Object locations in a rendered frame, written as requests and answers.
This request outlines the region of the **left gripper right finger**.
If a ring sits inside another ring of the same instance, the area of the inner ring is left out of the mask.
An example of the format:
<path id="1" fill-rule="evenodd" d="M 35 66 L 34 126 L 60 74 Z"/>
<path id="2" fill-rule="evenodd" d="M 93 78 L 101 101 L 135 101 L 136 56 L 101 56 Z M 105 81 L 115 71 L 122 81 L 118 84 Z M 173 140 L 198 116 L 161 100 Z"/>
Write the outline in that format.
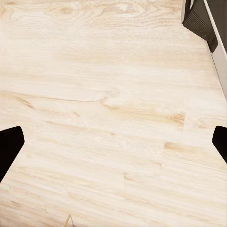
<path id="1" fill-rule="evenodd" d="M 216 126 L 212 143 L 227 163 L 227 127 Z"/>

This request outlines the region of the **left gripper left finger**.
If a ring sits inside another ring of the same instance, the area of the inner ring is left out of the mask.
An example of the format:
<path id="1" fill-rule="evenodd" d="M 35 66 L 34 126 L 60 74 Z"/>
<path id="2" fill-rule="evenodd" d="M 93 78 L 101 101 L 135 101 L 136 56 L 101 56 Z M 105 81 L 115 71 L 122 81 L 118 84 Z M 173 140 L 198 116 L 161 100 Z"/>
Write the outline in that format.
<path id="1" fill-rule="evenodd" d="M 25 143 L 21 126 L 0 131 L 0 182 Z"/>

